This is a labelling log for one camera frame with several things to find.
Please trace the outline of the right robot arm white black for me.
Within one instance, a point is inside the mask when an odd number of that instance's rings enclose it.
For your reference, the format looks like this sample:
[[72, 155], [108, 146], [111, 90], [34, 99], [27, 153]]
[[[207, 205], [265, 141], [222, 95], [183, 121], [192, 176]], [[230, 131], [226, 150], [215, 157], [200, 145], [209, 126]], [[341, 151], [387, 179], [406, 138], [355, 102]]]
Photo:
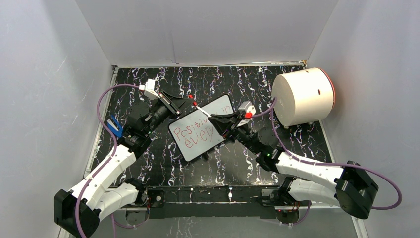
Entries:
[[296, 154], [288, 154], [272, 128], [252, 130], [246, 113], [211, 115], [208, 120], [229, 142], [240, 142], [257, 155], [256, 162], [269, 172], [288, 175], [279, 189], [285, 205], [316, 201], [338, 206], [349, 215], [367, 219], [373, 208], [378, 185], [356, 162], [328, 165]]

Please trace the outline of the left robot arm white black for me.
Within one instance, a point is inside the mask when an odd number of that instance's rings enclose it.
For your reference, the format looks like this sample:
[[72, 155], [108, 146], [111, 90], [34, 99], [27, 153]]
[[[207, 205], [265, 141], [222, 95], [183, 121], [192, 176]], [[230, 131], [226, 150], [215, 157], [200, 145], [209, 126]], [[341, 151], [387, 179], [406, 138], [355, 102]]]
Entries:
[[86, 178], [70, 190], [54, 196], [54, 222], [77, 238], [89, 238], [100, 222], [119, 208], [148, 202], [147, 188], [134, 178], [109, 191], [124, 170], [148, 149], [151, 133], [166, 119], [179, 117], [190, 108], [193, 96], [180, 98], [166, 92], [145, 91], [151, 103], [137, 102], [129, 108], [124, 127], [109, 131], [116, 137], [116, 147]]

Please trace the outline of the small white whiteboard black frame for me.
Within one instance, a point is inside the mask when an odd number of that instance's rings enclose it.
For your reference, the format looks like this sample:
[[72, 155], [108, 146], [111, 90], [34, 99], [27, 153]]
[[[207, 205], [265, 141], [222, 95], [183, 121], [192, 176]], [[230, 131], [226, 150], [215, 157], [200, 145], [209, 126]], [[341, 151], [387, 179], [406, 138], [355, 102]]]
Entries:
[[[202, 106], [209, 114], [226, 115], [233, 113], [232, 102], [225, 94]], [[177, 148], [184, 160], [189, 162], [215, 146], [224, 142], [222, 136], [199, 110], [171, 122], [168, 126]]]

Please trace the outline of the white marker pen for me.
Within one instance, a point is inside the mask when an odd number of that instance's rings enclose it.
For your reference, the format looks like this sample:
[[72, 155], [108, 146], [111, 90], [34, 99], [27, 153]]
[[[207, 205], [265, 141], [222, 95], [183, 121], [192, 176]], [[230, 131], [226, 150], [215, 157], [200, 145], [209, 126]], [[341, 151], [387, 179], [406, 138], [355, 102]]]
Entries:
[[200, 111], [202, 114], [204, 114], [206, 117], [210, 118], [211, 114], [209, 114], [208, 112], [206, 112], [204, 109], [202, 109], [201, 107], [198, 106], [197, 102], [193, 102], [193, 106]]

